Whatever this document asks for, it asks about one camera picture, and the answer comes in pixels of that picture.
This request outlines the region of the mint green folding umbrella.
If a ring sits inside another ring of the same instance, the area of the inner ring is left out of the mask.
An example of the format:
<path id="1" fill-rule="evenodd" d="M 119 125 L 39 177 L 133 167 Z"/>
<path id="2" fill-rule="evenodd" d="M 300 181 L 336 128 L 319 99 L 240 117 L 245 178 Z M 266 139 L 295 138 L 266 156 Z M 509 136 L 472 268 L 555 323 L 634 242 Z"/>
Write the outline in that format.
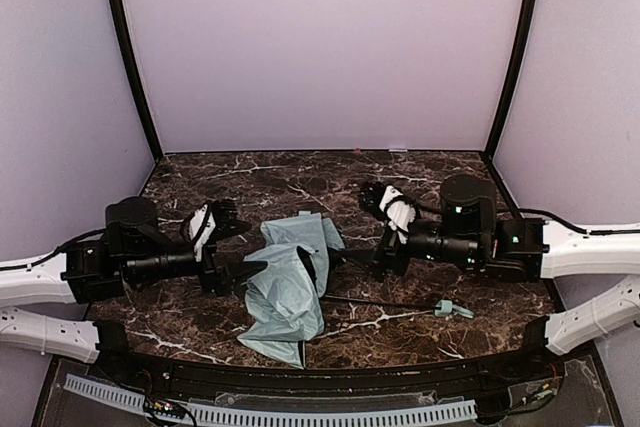
<path id="1" fill-rule="evenodd" d="M 324 331 L 320 298 L 328 283 L 329 251 L 345 245 L 333 221 L 319 213 L 264 221 L 260 232 L 265 246 L 244 260 L 266 267 L 246 281 L 245 305 L 254 323 L 238 341 L 303 369 L 305 343 Z"/>

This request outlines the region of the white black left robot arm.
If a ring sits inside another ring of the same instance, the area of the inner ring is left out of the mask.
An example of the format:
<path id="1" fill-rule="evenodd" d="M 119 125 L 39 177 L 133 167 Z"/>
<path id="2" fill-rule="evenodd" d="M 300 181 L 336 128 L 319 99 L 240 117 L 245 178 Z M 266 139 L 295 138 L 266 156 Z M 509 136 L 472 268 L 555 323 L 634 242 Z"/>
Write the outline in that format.
<path id="1" fill-rule="evenodd" d="M 52 252 L 1 265 L 1 340 L 16 348 L 93 364 L 129 351 L 116 321 L 71 321 L 28 311 L 43 303 L 93 304 L 124 295 L 127 288 L 195 277 L 202 290 L 227 296 L 266 268 L 264 261 L 218 265 L 221 240 L 250 228 L 231 200 L 210 201 L 181 225 L 174 241 L 159 229 L 156 204 L 128 197 L 105 209 L 105 226 L 81 234 Z"/>

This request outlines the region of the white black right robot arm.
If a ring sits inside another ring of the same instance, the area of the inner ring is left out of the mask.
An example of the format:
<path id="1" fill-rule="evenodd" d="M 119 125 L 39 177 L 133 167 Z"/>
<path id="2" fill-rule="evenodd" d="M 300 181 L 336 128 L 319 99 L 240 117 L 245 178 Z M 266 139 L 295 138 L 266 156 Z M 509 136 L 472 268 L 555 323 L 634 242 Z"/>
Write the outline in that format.
<path id="1" fill-rule="evenodd" d="M 466 274 L 505 282 L 536 282 L 573 275 L 621 274 L 623 280 L 570 310 L 542 316 L 525 328 L 522 348 L 562 356 L 639 319 L 639 227 L 579 227 L 529 209 L 500 220 L 493 184 L 456 174 L 439 190 L 440 220 L 392 185 L 366 182 L 360 208 L 385 225 L 375 251 L 351 251 L 377 279 L 402 275 L 412 260 L 451 264 Z"/>

